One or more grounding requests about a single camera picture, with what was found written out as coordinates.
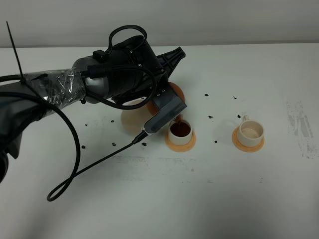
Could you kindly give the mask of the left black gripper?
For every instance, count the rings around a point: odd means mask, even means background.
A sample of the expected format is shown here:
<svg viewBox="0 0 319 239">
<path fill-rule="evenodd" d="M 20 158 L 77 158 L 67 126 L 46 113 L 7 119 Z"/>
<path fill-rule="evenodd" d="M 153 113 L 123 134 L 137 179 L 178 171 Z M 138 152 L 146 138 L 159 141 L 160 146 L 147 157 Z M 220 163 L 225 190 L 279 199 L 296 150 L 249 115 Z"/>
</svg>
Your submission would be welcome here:
<svg viewBox="0 0 319 239">
<path fill-rule="evenodd" d="M 99 53 L 99 62 L 108 67 L 108 93 L 102 100 L 106 105 L 122 105 L 141 97 L 146 104 L 166 87 L 167 77 L 186 57 L 181 47 L 156 56 L 145 36 L 118 44 L 112 41 L 110 36 L 108 49 Z"/>
</svg>

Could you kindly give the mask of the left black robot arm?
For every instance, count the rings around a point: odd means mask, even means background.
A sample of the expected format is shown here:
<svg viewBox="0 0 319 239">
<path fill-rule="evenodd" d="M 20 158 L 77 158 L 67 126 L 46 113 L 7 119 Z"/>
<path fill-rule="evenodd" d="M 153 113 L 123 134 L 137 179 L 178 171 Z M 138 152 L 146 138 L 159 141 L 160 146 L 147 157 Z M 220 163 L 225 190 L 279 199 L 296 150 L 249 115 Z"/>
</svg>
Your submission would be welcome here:
<svg viewBox="0 0 319 239">
<path fill-rule="evenodd" d="M 181 48 L 155 55 L 145 37 L 137 35 L 78 59 L 70 69 L 1 77 L 1 177 L 7 173 L 8 157 L 19 156 L 24 129 L 77 101 L 121 110 L 152 105 L 155 112 L 135 142 L 157 132 L 186 107 L 168 81 L 184 57 Z"/>
</svg>

